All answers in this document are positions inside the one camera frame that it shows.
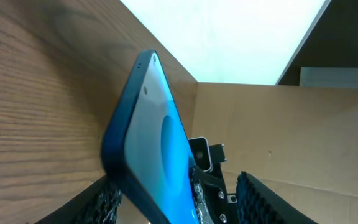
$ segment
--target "white light panel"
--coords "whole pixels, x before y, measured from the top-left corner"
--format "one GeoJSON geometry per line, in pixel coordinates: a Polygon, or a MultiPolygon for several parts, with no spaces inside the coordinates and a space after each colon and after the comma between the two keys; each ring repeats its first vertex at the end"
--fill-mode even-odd
{"type": "Polygon", "coordinates": [[[122,0],[199,81],[275,85],[325,0],[122,0]]]}

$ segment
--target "wooden panel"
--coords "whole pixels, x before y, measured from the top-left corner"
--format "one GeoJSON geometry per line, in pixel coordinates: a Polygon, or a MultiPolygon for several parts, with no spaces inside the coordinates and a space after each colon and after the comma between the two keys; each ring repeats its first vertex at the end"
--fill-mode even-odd
{"type": "Polygon", "coordinates": [[[200,83],[193,136],[223,171],[358,197],[358,90],[200,83]]]}
{"type": "Polygon", "coordinates": [[[191,133],[197,82],[119,1],[0,1],[0,223],[32,223],[103,175],[132,65],[155,48],[191,133]]]}

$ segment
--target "metal mechanism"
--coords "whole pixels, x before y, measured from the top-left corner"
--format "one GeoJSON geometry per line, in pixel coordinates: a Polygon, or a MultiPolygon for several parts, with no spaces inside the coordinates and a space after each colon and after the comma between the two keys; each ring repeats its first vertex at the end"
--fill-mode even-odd
{"type": "Polygon", "coordinates": [[[222,221],[222,223],[227,223],[227,218],[226,218],[226,216],[224,214],[221,214],[219,216],[219,219],[222,221]]]}
{"type": "Polygon", "coordinates": [[[201,211],[198,215],[199,222],[202,224],[210,223],[205,220],[211,220],[212,223],[239,223],[236,203],[232,205],[229,204],[226,185],[223,180],[221,163],[227,160],[223,152],[223,147],[223,144],[217,144],[202,149],[191,148],[194,156],[200,151],[205,152],[207,150],[211,156],[210,158],[206,156],[203,157],[204,160],[210,159],[210,161],[203,161],[198,158],[196,160],[196,166],[190,170],[190,181],[191,184],[195,186],[193,188],[196,189],[193,191],[195,206],[197,211],[201,211]],[[205,172],[198,167],[198,164],[209,163],[213,165],[213,169],[211,169],[210,172],[205,172]],[[199,188],[201,188],[203,193],[202,199],[204,201],[200,200],[199,188]]]}
{"type": "Polygon", "coordinates": [[[224,193],[223,193],[223,191],[218,192],[218,197],[219,197],[220,199],[224,199],[224,193]]]}

